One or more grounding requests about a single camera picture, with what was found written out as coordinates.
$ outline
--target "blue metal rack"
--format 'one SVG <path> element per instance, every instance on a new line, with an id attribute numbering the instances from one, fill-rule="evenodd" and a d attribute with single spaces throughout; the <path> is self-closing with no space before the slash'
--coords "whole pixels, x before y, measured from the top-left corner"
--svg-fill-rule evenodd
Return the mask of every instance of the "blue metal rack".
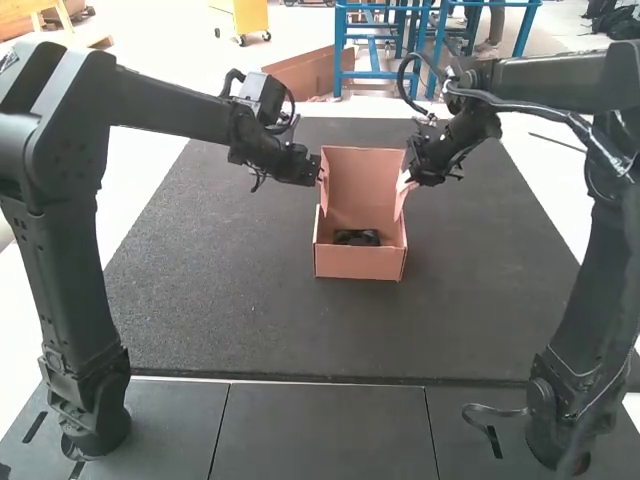
<path id="1" fill-rule="evenodd" d="M 378 57 L 378 40 L 395 43 L 395 57 L 401 58 L 403 49 L 412 51 L 416 45 L 416 34 L 418 44 L 424 45 L 426 35 L 426 22 L 428 13 L 432 10 L 430 2 L 411 0 L 412 5 L 408 5 L 409 0 L 397 0 L 395 5 L 391 5 L 391 0 L 386 0 L 385 5 L 381 4 L 360 4 L 347 3 L 347 0 L 338 0 L 335 8 L 335 56 L 334 56 L 334 97 L 342 96 L 342 81 L 345 78 L 352 79 L 385 79 L 395 80 L 395 72 L 383 72 L 380 68 L 380 58 Z M 384 10 L 384 21 L 375 22 L 373 11 Z M 350 23 L 348 21 L 349 11 L 363 11 L 365 23 Z M 390 21 L 389 12 L 394 11 L 393 22 Z M 409 23 L 409 42 L 404 46 L 405 28 L 407 23 L 407 13 L 411 15 Z M 389 33 L 350 33 L 350 29 L 377 29 L 388 31 Z M 369 56 L 371 59 L 371 70 L 369 71 L 342 71 L 340 65 L 341 52 L 344 49 L 347 39 L 367 40 L 369 44 Z M 412 73 L 405 76 L 409 80 L 410 96 L 415 98 L 418 92 L 419 73 Z"/>
<path id="2" fill-rule="evenodd" d="M 520 7 L 526 8 L 525 15 L 520 26 L 516 44 L 513 50 L 514 57 L 522 56 L 524 47 L 531 31 L 533 19 L 537 8 L 542 4 L 541 0 L 528 0 L 527 2 L 514 1 L 483 1 L 483 0 L 441 0 L 439 7 L 433 7 L 431 0 L 395 0 L 392 5 L 391 0 L 386 0 L 385 5 L 347 3 L 347 0 L 337 0 L 335 8 L 335 65 L 334 65 L 334 97 L 342 95 L 342 81 L 345 78 L 352 79 L 386 79 L 395 80 L 395 72 L 383 72 L 380 68 L 378 57 L 377 40 L 385 40 L 389 44 L 395 43 L 395 58 L 401 58 L 403 50 L 411 52 L 414 50 L 423 51 L 426 39 L 435 38 L 433 58 L 436 64 L 440 63 L 442 48 L 447 48 L 452 55 L 471 55 L 476 39 L 480 14 L 482 8 L 492 6 Z M 447 12 L 449 7 L 476 7 L 471 11 L 466 28 L 447 28 Z M 374 22 L 372 11 L 384 11 L 384 21 Z M 363 11 L 366 23 L 349 23 L 349 11 Z M 393 22 L 390 21 L 390 12 L 394 12 Z M 432 11 L 439 11 L 437 19 L 431 17 Z M 407 14 L 410 15 L 409 32 L 406 46 L 404 44 L 405 28 L 407 24 Z M 389 33 L 350 33 L 350 29 L 377 29 L 388 31 Z M 454 38 L 462 39 L 465 45 L 459 50 Z M 369 45 L 369 55 L 371 58 L 371 70 L 368 71 L 342 71 L 341 52 L 344 49 L 347 39 L 367 40 Z M 415 99 L 418 92 L 418 82 L 420 80 L 420 62 L 414 63 L 413 72 L 405 75 L 409 81 L 409 96 Z M 434 72 L 429 73 L 426 97 L 433 99 L 435 95 L 437 79 Z"/>

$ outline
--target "black rubber mat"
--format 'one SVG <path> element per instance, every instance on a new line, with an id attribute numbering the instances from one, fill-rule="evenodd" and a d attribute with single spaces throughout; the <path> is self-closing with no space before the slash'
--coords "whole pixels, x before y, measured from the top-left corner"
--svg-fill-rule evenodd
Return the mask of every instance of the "black rubber mat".
<path id="1" fill-rule="evenodd" d="M 440 480 L 556 480 L 531 454 L 524 436 L 527 417 L 497 418 L 474 414 L 474 419 L 492 425 L 497 442 L 464 422 L 466 403 L 515 409 L 525 405 L 523 390 L 427 387 L 429 417 Z M 591 466 L 580 480 L 632 480 L 640 471 L 640 435 L 631 418 L 621 409 L 615 430 L 601 435 L 591 451 Z"/>
<path id="2" fill-rule="evenodd" d="M 234 384 L 210 480 L 437 480 L 424 389 Z"/>
<path id="3" fill-rule="evenodd" d="M 226 383 L 133 380 L 125 400 L 131 433 L 107 457 L 84 463 L 63 455 L 40 384 L 0 441 L 0 480 L 206 480 L 228 391 Z"/>
<path id="4" fill-rule="evenodd" d="M 403 148 L 413 131 L 410 120 L 304 119 L 296 140 Z M 499 143 L 469 156 L 463 181 L 410 195 L 399 284 L 314 279 L 318 192 L 268 181 L 251 194 L 253 177 L 226 153 L 190 142 L 106 269 L 137 371 L 528 378 L 578 265 Z"/>

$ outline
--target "cardboard box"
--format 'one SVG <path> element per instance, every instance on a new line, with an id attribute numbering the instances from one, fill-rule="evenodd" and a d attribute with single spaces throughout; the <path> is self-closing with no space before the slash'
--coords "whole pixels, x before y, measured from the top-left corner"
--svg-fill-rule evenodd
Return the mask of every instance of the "cardboard box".
<path id="1" fill-rule="evenodd" d="M 402 279 L 407 234 L 404 196 L 396 184 L 404 155 L 404 150 L 322 147 L 320 204 L 313 231 L 316 277 Z M 378 230 L 382 246 L 334 245 L 333 234 L 341 229 Z"/>
<path id="2" fill-rule="evenodd" d="M 284 83 L 296 102 L 305 102 L 333 92 L 334 47 L 328 47 L 288 58 L 262 68 L 264 73 L 273 75 Z M 342 70 L 355 70 L 356 52 L 354 47 L 342 51 Z"/>

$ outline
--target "white floor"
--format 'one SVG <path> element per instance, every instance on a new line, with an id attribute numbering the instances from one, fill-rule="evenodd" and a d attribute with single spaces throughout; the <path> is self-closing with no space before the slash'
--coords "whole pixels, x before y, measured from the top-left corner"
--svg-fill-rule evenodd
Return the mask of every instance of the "white floor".
<path id="1" fill-rule="evenodd" d="M 541 11 L 543 15 L 537 22 L 541 22 L 542 19 L 541 23 L 545 23 L 546 11 L 552 17 L 552 12 L 560 12 L 569 5 L 570 1 L 573 0 L 565 0 L 564 5 L 555 2 L 545 4 Z M 146 14 L 144 5 L 149 6 L 151 3 L 153 2 L 149 0 L 136 2 L 136 9 L 141 8 L 138 14 Z M 103 8 L 106 12 L 104 17 L 111 18 L 112 14 L 113 21 L 117 22 L 117 11 L 110 10 L 113 8 L 112 4 L 104 3 Z M 259 62 L 265 58 L 274 61 L 278 59 L 278 55 L 286 57 L 291 53 L 302 53 L 309 48 L 309 43 L 317 46 L 330 44 L 333 37 L 332 31 L 328 32 L 317 26 L 322 22 L 325 22 L 327 28 L 330 25 L 331 17 L 327 10 L 286 9 L 283 10 L 282 16 L 272 15 L 273 46 L 256 45 L 246 49 L 246 52 L 244 50 L 239 52 L 234 45 L 211 40 L 210 35 L 207 36 L 206 31 L 202 30 L 209 26 L 207 20 L 194 15 L 189 17 L 193 23 L 184 25 L 171 18 L 169 12 L 165 14 L 166 17 L 163 19 L 168 23 L 150 22 L 149 28 L 166 31 L 167 24 L 175 25 L 175 28 L 181 29 L 185 38 L 200 35 L 198 38 L 207 38 L 207 40 L 199 44 L 186 40 L 182 43 L 172 43 L 157 37 L 158 45 L 149 44 L 144 40 L 135 39 L 122 24 L 118 24 L 116 30 L 121 36 L 114 33 L 118 42 L 113 49 L 114 53 L 121 55 L 126 63 L 143 73 L 153 74 L 162 79 L 207 92 L 218 90 L 221 76 L 231 66 L 237 65 L 246 70 L 248 67 L 259 65 Z M 309 23 L 311 26 L 306 28 L 316 29 L 318 35 L 315 35 L 306 46 L 284 40 L 279 44 L 279 40 L 276 39 L 279 38 L 280 29 L 284 31 L 287 28 L 294 28 L 295 25 L 291 20 L 295 19 L 296 15 L 303 16 L 311 22 Z M 131 17 L 122 18 L 122 21 L 126 22 Z M 561 31 L 560 27 L 553 26 L 551 23 L 546 26 L 538 23 L 536 25 L 555 30 L 556 37 L 572 37 L 572 40 L 564 40 L 569 43 L 577 38 L 586 38 L 579 37 L 575 33 L 561 35 L 558 33 Z M 570 27 L 566 27 L 566 32 L 569 31 L 572 31 Z M 276 48 L 279 49 L 278 54 L 274 53 Z M 441 105 L 433 108 L 440 116 L 446 116 Z M 413 115 L 413 112 L 400 101 L 366 97 L 354 97 L 348 102 L 335 104 L 302 104 L 300 112 L 306 116 L 404 118 Z M 503 144 L 559 233 L 575 257 L 581 261 L 590 229 L 591 207 L 591 201 L 585 194 L 586 188 L 582 178 L 583 155 L 566 147 L 536 139 L 530 136 L 529 132 L 575 145 L 578 145 L 578 142 L 573 139 L 568 129 L 540 119 L 505 114 L 502 120 Z M 97 228 L 103 266 L 109 262 L 186 142 L 187 139 L 184 138 L 122 128 L 112 129 L 107 171 L 103 190 L 98 196 Z M 0 253 L 0 306 L 2 313 L 0 317 L 0 385 L 3 392 L 0 408 L 1 438 L 40 381 L 36 358 L 40 354 L 41 335 L 28 282 L 15 244 L 11 244 Z M 636 425 L 640 426 L 640 395 L 628 395 L 625 406 Z"/>

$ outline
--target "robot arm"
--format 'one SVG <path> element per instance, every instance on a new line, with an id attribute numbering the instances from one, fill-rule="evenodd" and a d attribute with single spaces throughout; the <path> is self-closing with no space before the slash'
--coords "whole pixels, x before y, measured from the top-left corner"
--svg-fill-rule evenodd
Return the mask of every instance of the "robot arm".
<path id="1" fill-rule="evenodd" d="M 129 431 L 130 366 L 111 319 L 96 241 L 109 131 L 126 125 L 229 146 L 229 161 L 312 186 L 319 159 L 276 136 L 287 89 L 231 72 L 224 98 L 154 80 L 101 51 L 18 43 L 0 59 L 0 206 L 20 247 L 43 333 L 48 401 L 71 458 L 113 451 Z M 229 97 L 233 78 L 244 81 Z"/>
<path id="2" fill-rule="evenodd" d="M 564 122 L 588 147 L 589 247 L 558 329 L 535 356 L 523 410 L 533 455 L 559 478 L 586 470 L 596 437 L 614 428 L 640 327 L 639 53 L 640 43 L 619 42 L 607 51 L 435 69 L 455 116 L 443 127 L 421 126 L 408 142 L 413 180 L 429 186 L 460 178 L 465 155 L 500 138 L 498 112 Z M 594 125 L 571 112 L 595 115 Z"/>

